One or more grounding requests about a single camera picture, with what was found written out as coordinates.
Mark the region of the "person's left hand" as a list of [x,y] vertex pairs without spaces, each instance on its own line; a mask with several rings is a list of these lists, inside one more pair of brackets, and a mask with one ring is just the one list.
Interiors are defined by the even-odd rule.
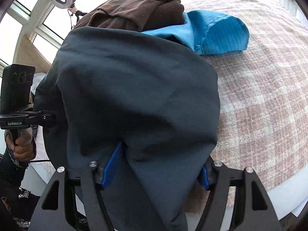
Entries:
[[10,135],[5,138],[5,141],[8,147],[12,150],[13,157],[15,159],[28,162],[33,160],[35,157],[34,144],[32,141],[32,129],[22,129],[20,134],[21,136],[17,138],[15,144],[12,141]]

